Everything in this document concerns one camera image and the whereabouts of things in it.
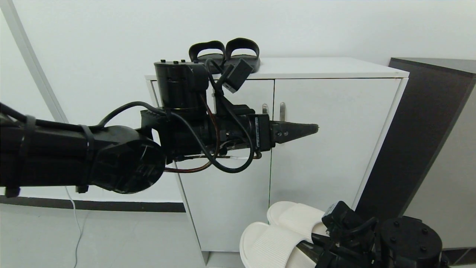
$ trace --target white cabinet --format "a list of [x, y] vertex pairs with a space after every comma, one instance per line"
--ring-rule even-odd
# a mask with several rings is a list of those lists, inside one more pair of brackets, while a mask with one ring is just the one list
[[[237, 93], [225, 92], [226, 97], [257, 113], [267, 104], [274, 120], [279, 120], [284, 103], [286, 121], [320, 128], [317, 134], [277, 144], [241, 173], [227, 174], [212, 166], [178, 176], [202, 251], [238, 251], [246, 226], [267, 222], [269, 204], [280, 200], [321, 210], [339, 200], [356, 205], [407, 77], [405, 71], [350, 58], [261, 59], [259, 71]], [[146, 79], [155, 80], [155, 75]], [[151, 87], [154, 93], [158, 89]], [[229, 155], [247, 156], [248, 151]], [[178, 167], [198, 167], [206, 161], [180, 162]], [[238, 167], [245, 160], [220, 161]]]
[[354, 202], [394, 100], [399, 79], [276, 80], [274, 120], [317, 123], [317, 134], [273, 149], [270, 203], [326, 210]]

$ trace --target cabinet top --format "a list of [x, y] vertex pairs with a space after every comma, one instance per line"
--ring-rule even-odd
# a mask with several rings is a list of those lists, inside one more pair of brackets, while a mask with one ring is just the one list
[[[408, 72], [352, 58], [262, 58], [248, 79], [403, 78]], [[146, 75], [146, 80], [156, 80]]]

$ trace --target cabinet door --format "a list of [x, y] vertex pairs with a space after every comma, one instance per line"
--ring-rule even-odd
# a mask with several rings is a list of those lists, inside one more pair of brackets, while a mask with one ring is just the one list
[[[261, 113], [262, 105], [273, 104], [273, 80], [248, 80], [240, 90], [225, 96], [234, 104], [247, 104]], [[208, 104], [212, 110], [212, 90]], [[248, 156], [249, 150], [230, 151], [228, 155]], [[219, 159], [229, 167], [239, 167], [245, 160]], [[207, 159], [178, 162], [179, 168], [202, 166]], [[192, 174], [180, 174], [198, 240], [203, 251], [239, 251], [242, 232], [252, 222], [266, 222], [269, 204], [271, 153], [253, 160], [243, 172], [229, 174], [214, 166]]]
[[319, 131], [273, 149], [270, 203], [293, 201], [324, 211], [339, 200], [352, 206], [399, 83], [276, 80], [274, 120], [283, 102], [286, 121], [315, 123]]

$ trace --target black baseboard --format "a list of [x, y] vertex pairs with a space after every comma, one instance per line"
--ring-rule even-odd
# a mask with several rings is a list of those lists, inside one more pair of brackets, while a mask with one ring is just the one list
[[476, 247], [444, 249], [443, 255], [448, 259], [449, 265], [476, 264]]
[[[176, 212], [184, 213], [183, 203], [149, 203], [149, 202], [101, 202], [74, 200], [76, 209], [104, 211], [136, 211], [136, 212]], [[0, 196], [0, 204], [19, 206], [38, 206], [72, 209], [71, 201], [67, 199], [12, 197]]]

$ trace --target slipper strap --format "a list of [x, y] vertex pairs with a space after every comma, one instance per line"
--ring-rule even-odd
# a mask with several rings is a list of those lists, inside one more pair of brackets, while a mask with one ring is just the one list
[[231, 53], [240, 48], [253, 50], [256, 53], [256, 57], [259, 58], [259, 47], [253, 40], [235, 38], [227, 43], [227, 48], [225, 49], [226, 59], [229, 60], [231, 58]]
[[324, 211], [305, 204], [295, 204], [279, 216], [279, 225], [300, 233], [312, 243], [311, 233], [316, 224], [322, 222]]
[[195, 61], [198, 59], [198, 53], [205, 49], [219, 49], [223, 54], [225, 54], [225, 46], [222, 42], [214, 40], [205, 43], [197, 43], [190, 47], [188, 50], [188, 56], [190, 57], [191, 61]]
[[294, 247], [304, 239], [289, 229], [269, 226], [251, 247], [249, 264], [259, 268], [285, 268]]

